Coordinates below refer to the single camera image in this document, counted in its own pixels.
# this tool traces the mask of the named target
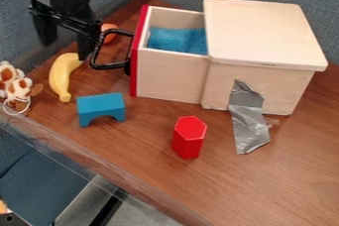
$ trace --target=toy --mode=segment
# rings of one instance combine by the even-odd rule
[[[122,93],[82,96],[76,98],[77,113],[81,127],[87,127],[91,120],[109,115],[125,121],[125,103]]]
[[[31,96],[39,94],[43,88],[42,84],[33,85],[32,79],[25,77],[25,73],[10,62],[0,62],[0,97],[6,98],[3,110],[8,115],[27,114]],[[5,105],[14,107],[17,112],[8,112]]]
[[[71,94],[68,93],[69,76],[80,67],[83,61],[79,60],[78,54],[64,54],[59,56],[50,70],[50,87],[58,94],[61,102],[69,102]]]
[[[116,29],[117,30],[119,28],[115,24],[103,24],[103,25],[101,25],[101,31],[102,32],[109,30],[109,29]],[[103,44],[108,45],[109,43],[111,43],[115,39],[116,36],[117,36],[116,34],[108,35]]]
[[[18,78],[23,78],[25,73],[18,68],[15,68],[9,61],[0,62],[0,98],[7,97],[8,86]]]
[[[31,97],[40,94],[44,89],[42,84],[33,85],[33,80],[24,77],[14,80],[6,89],[7,99],[4,106],[8,105],[15,108],[16,113],[10,113],[3,107],[8,115],[27,115],[31,106]]]
[[[207,126],[195,116],[178,118],[171,140],[171,148],[183,159],[198,158]]]

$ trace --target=wooden box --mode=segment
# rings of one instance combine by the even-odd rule
[[[200,103],[208,56],[149,49],[152,26],[204,28],[203,13],[145,6],[132,45],[131,95]]]
[[[152,26],[205,27],[208,56],[148,49]],[[133,45],[131,94],[227,110],[239,79],[265,97],[264,113],[289,115],[327,64],[295,4],[204,0],[204,13],[145,7]]]

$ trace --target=blue foam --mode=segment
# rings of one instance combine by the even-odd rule
[[[149,48],[180,53],[207,55],[205,29],[163,29],[151,27]]]

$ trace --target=table surface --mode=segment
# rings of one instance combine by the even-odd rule
[[[143,4],[170,7],[133,0],[105,22],[134,31]],[[99,58],[122,59],[127,46],[117,38]],[[48,86],[49,69],[57,56],[75,50],[70,45],[29,74],[45,85],[29,120],[63,137],[50,146],[187,225],[339,225],[339,66],[314,75],[291,116],[273,116],[282,122],[268,145],[238,156],[228,112],[132,98],[122,69],[94,70],[86,63],[71,75],[71,102],[59,102]],[[77,96],[117,91],[125,96],[125,122],[102,117],[79,127]],[[174,124],[185,115],[209,127],[196,160],[182,160],[170,148]]]

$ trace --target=black handle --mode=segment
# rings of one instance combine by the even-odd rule
[[[96,63],[96,60],[99,56],[100,50],[102,48],[103,43],[105,42],[105,39],[110,34],[117,34],[124,37],[131,38],[131,43],[127,51],[126,59],[124,61],[120,62],[113,62],[113,63],[104,63],[104,64],[98,64]],[[92,57],[90,58],[90,65],[94,69],[99,70],[106,70],[106,69],[115,69],[115,68],[125,68],[125,72],[129,75],[129,65],[130,65],[130,52],[131,52],[131,46],[133,42],[134,34],[127,31],[117,30],[117,29],[108,29],[104,32],[102,32],[99,36],[99,39],[95,45],[95,49],[93,52]]]

